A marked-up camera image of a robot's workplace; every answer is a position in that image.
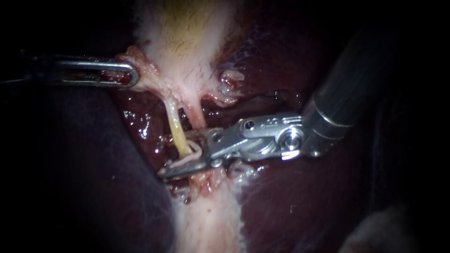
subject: dark background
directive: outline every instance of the dark background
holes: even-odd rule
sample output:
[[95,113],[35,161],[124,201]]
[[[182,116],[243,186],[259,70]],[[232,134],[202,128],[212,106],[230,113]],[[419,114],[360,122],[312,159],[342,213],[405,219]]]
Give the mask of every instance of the dark background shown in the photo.
[[[327,27],[337,40],[345,43],[351,38],[361,21],[369,14],[395,14],[409,24],[407,34],[414,39],[405,44],[411,65],[405,66],[405,86],[397,87],[403,96],[403,106],[408,109],[404,124],[411,134],[404,141],[405,198],[412,206],[413,227],[420,238],[425,238],[429,229],[426,215],[433,211],[435,202],[429,197],[429,177],[421,173],[420,147],[412,139],[413,127],[417,123],[411,106],[423,101],[417,92],[427,89],[419,76],[423,72],[413,64],[424,52],[418,46],[425,37],[425,24],[420,17],[406,11],[395,2],[382,1],[277,1],[277,5],[292,11],[298,8]],[[124,0],[80,0],[80,1],[35,1],[8,2],[0,10],[1,44],[3,56],[0,77],[5,79],[17,71],[14,56],[19,49],[32,52],[49,52],[76,55],[112,57],[134,43],[132,35],[132,10],[130,1]],[[86,233],[83,223],[67,208],[58,192],[55,177],[42,166],[42,152],[46,140],[41,132],[46,122],[52,119],[44,110],[40,87],[0,87],[3,150],[2,209],[4,228],[8,233],[8,244],[16,249],[44,249],[46,251],[102,252],[93,235]]]

